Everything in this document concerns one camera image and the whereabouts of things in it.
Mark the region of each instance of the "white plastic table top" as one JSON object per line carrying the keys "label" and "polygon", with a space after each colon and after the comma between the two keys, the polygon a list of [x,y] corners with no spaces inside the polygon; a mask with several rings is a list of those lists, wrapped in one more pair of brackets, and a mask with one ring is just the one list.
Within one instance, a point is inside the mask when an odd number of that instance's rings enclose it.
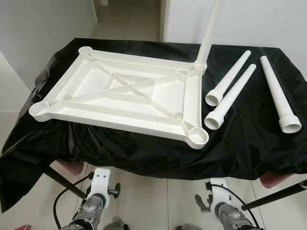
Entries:
{"label": "white plastic table top", "polygon": [[59,119],[185,141],[201,149],[201,77],[194,63],[79,49],[47,96],[29,109]]}

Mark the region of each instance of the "white wall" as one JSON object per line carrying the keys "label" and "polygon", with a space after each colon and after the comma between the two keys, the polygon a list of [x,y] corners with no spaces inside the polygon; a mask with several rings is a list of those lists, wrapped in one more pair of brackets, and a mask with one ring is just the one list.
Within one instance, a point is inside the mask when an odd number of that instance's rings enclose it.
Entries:
{"label": "white wall", "polygon": [[1,0],[0,50],[32,90],[51,56],[95,22],[91,0]]}
{"label": "white wall", "polygon": [[0,115],[19,112],[30,95],[30,91],[1,51],[0,73]]}
{"label": "white wall", "polygon": [[[168,0],[165,42],[200,43],[213,0]],[[279,47],[307,79],[306,0],[226,0],[214,44]]]}

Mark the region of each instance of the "black cable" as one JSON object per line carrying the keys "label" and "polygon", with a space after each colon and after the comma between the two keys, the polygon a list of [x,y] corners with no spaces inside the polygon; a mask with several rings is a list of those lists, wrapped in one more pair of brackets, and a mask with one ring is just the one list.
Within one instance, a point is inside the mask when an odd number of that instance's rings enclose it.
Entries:
{"label": "black cable", "polygon": [[[233,191],[231,191],[229,188],[226,188],[226,187],[224,187],[224,186],[222,186],[222,185],[219,185],[219,184],[211,184],[211,186],[220,187],[220,188],[223,188],[223,189],[227,190],[227,191],[230,192],[232,195],[234,195],[234,196],[243,204],[243,206],[246,206],[246,203],[245,203],[237,194],[235,194]],[[260,227],[259,227],[259,224],[258,224],[258,222],[257,222],[257,220],[256,220],[256,218],[255,218],[255,216],[254,216],[254,214],[251,212],[251,210],[250,210],[249,208],[247,208],[247,211],[250,213],[251,217],[253,218],[253,220],[254,220],[254,222],[255,222],[255,224],[256,224],[256,227],[257,227],[257,228],[260,228]]]}
{"label": "black cable", "polygon": [[54,217],[54,220],[56,222],[56,225],[58,227],[58,229],[61,229],[61,225],[59,223],[59,219],[58,219],[58,216],[57,216],[57,202],[59,200],[59,198],[61,197],[61,195],[63,195],[66,191],[68,191],[70,188],[76,186],[77,184],[81,183],[82,181],[86,180],[87,178],[89,178],[90,176],[92,176],[93,173],[91,172],[90,174],[88,174],[86,177],[82,178],[81,180],[77,181],[76,183],[73,184],[73,186],[71,187],[68,187],[68,188],[65,188],[58,196],[57,198],[55,199],[54,203],[53,203],[53,217]]}

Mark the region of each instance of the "person's foot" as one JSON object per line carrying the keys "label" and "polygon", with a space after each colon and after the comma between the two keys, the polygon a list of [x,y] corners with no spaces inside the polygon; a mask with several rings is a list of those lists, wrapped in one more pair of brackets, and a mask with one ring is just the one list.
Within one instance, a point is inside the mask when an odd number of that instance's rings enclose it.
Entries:
{"label": "person's foot", "polygon": [[15,230],[30,230],[30,229],[31,229],[31,225],[22,225],[16,228]]}

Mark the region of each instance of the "black plastic sheet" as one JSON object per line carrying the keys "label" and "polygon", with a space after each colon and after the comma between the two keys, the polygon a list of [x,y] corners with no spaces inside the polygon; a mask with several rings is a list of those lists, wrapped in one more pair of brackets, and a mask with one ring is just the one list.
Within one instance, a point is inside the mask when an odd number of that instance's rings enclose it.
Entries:
{"label": "black plastic sheet", "polygon": [[[232,84],[251,64],[257,68],[210,140],[201,150],[185,142],[60,120],[35,121],[30,106],[41,101],[78,56],[78,48],[193,62],[199,45],[76,38],[57,52],[35,81],[0,158],[2,211],[14,205],[54,160],[115,166],[140,175],[197,180],[210,177],[256,179],[265,172],[307,173],[307,83],[278,48],[212,46],[202,77],[202,98],[246,51],[252,54]],[[267,55],[303,128],[281,131],[260,64]],[[213,110],[202,101],[202,121]]]}

